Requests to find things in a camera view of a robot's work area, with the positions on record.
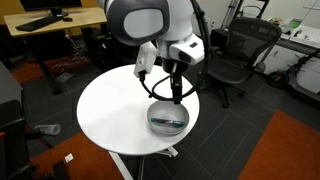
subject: gray carpet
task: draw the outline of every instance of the gray carpet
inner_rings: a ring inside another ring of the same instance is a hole
[[[195,81],[201,67],[190,67],[184,74]],[[22,84],[24,108],[30,125],[62,126],[58,136],[47,137],[57,145],[80,132],[77,122],[77,101],[83,89],[101,72],[88,66],[61,83],[63,93],[53,95],[45,79]],[[219,93],[208,88],[199,94],[200,116],[191,133],[176,146],[176,157],[153,154],[146,158],[144,179],[206,180],[237,179],[261,137],[274,111],[280,109],[320,130],[320,111],[291,95],[289,91],[270,87],[263,76],[255,74],[241,85],[247,94],[240,98],[228,91],[231,105],[223,109]],[[37,141],[29,141],[30,156],[46,150]],[[134,178],[137,177],[139,157],[123,156],[122,160]]]

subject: round white table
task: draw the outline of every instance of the round white table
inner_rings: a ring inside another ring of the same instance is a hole
[[[147,155],[175,145],[191,131],[199,115],[199,99],[194,92],[182,100],[190,120],[181,133],[165,136],[153,132],[147,122],[147,110],[156,99],[148,97],[133,74],[134,67],[115,68],[93,80],[79,99],[77,116],[85,135],[98,146],[124,155]],[[167,75],[162,67],[154,66],[145,84],[151,89]],[[191,88],[185,78],[182,85],[184,93]],[[158,85],[155,91],[172,97],[169,80]]]

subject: black cable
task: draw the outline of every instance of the black cable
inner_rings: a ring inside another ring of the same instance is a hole
[[[210,39],[209,39],[209,31],[208,31],[207,23],[204,18],[204,12],[201,10],[199,4],[197,3],[196,0],[190,0],[190,1],[192,4],[192,7],[194,9],[194,13],[196,15],[197,21],[198,21],[199,30],[201,33],[201,38],[202,38],[204,52],[205,52],[204,65],[203,65],[202,71],[200,73],[200,76],[198,77],[196,83],[193,84],[192,88],[188,92],[186,92],[185,94],[183,94],[181,96],[172,97],[172,98],[166,98],[163,96],[159,96],[155,92],[150,92],[148,87],[144,84],[145,72],[139,73],[141,84],[144,87],[144,89],[149,93],[149,97],[154,97],[154,98],[161,100],[161,101],[181,100],[182,98],[187,97],[190,94],[192,94],[194,91],[196,91],[200,87],[203,79],[205,78],[205,76],[207,74],[208,62],[209,62],[209,59],[211,59],[211,45],[210,45],[211,43],[210,43]]]
[[[152,87],[152,90],[151,90],[152,94],[155,93],[154,90],[156,89],[156,87],[157,87],[160,83],[162,83],[163,81],[167,80],[167,79],[170,78],[171,76],[172,76],[172,75],[169,75],[169,76],[161,79],[159,82],[157,82],[157,83]]]

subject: monitor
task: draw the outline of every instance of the monitor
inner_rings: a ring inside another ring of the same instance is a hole
[[[81,0],[20,0],[25,11],[51,10],[53,16],[67,16],[62,8],[82,7]]]

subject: silver bowl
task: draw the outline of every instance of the silver bowl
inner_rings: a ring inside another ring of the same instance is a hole
[[[189,113],[182,104],[172,101],[156,101],[148,109],[150,128],[163,135],[181,133],[189,123]]]

